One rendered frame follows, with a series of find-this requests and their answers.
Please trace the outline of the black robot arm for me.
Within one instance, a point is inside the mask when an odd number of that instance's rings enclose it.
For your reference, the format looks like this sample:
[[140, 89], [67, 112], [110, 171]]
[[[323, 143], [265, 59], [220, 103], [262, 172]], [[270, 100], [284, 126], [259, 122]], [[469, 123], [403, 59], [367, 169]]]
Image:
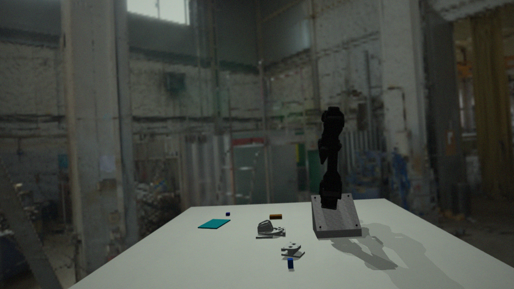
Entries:
[[321, 208], [336, 210], [337, 200], [341, 199], [342, 195], [342, 181], [337, 171], [337, 159], [338, 151], [342, 147], [339, 134], [345, 126], [345, 115], [339, 107], [329, 106], [322, 114], [322, 122], [324, 122], [323, 134], [329, 136], [329, 141], [327, 172], [320, 183], [320, 203]]

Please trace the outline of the teal rectangular plate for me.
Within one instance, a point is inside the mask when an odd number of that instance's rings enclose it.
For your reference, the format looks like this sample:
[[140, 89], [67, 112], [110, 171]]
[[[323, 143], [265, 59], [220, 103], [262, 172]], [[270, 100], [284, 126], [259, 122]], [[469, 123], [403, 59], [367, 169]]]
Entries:
[[207, 228], [207, 229], [217, 229], [220, 228], [222, 225], [226, 224], [226, 222], [229, 222], [229, 219], [216, 219], [213, 218], [212, 220], [208, 221], [207, 223], [204, 223], [203, 225], [200, 225], [198, 228]]

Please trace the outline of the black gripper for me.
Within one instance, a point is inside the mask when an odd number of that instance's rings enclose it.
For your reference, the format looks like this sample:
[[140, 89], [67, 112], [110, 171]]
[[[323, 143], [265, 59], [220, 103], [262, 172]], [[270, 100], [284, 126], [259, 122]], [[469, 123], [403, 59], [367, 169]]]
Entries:
[[328, 141], [329, 141], [329, 136], [326, 134], [322, 134], [322, 138], [320, 138], [318, 141], [319, 155], [320, 155], [320, 161], [321, 161], [322, 165], [328, 158]]

